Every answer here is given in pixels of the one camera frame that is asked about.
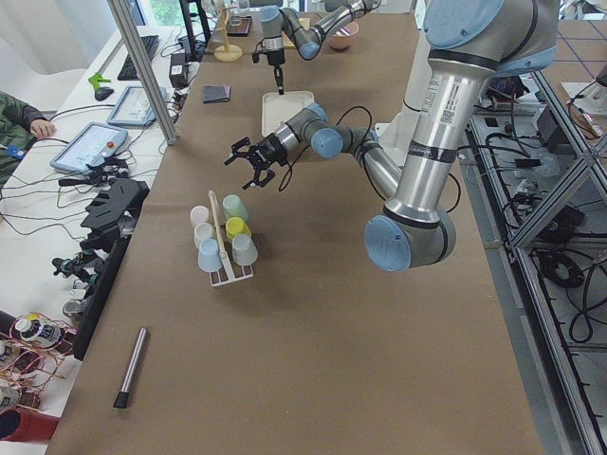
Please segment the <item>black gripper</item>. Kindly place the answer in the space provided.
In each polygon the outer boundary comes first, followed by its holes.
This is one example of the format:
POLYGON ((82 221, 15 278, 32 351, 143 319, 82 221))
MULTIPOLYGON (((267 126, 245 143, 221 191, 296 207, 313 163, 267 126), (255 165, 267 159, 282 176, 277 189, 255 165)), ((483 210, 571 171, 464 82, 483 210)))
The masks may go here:
POLYGON ((281 47, 278 49, 258 49, 252 52, 252 61, 257 64, 260 61, 261 56, 267 57, 267 63, 273 68, 274 81, 277 86, 278 94, 283 95, 285 93, 284 84, 284 72, 281 68, 282 64, 285 64, 285 50, 281 47))
POLYGON ((228 159, 224 162, 229 166, 237 158, 247 159, 253 170, 253 177, 242 186, 243 190, 249 188, 262 188, 269 183, 276 173, 269 169, 273 163, 280 166, 287 164, 288 150, 275 133, 264 137, 256 144, 252 144, 248 136, 243 137, 230 147, 228 159))

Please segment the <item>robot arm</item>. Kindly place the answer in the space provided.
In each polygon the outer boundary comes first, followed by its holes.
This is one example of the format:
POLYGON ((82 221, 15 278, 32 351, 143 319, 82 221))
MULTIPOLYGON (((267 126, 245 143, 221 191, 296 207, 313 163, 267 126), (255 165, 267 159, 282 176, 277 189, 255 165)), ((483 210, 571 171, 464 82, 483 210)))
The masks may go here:
POLYGON ((475 103, 492 78, 548 67, 557 50, 556 1, 432 1, 423 31, 430 79, 404 163, 397 165, 365 128, 333 126, 310 103, 258 142, 234 143, 232 159, 253 169, 251 185, 273 177, 301 144, 325 158, 352 155, 385 199, 364 230, 370 260, 394 272, 436 264, 455 245, 455 229, 439 199, 475 103))
POLYGON ((285 93, 284 73, 285 35, 305 60, 314 59, 320 52, 328 36, 337 33, 342 27, 354 22, 365 14, 377 9, 380 1, 346 1, 310 28, 300 23, 299 12, 293 8, 279 8, 275 5, 261 7, 261 25, 263 38, 252 52, 252 61, 257 64, 261 55, 267 56, 267 62, 273 67, 274 80, 278 93, 285 93))

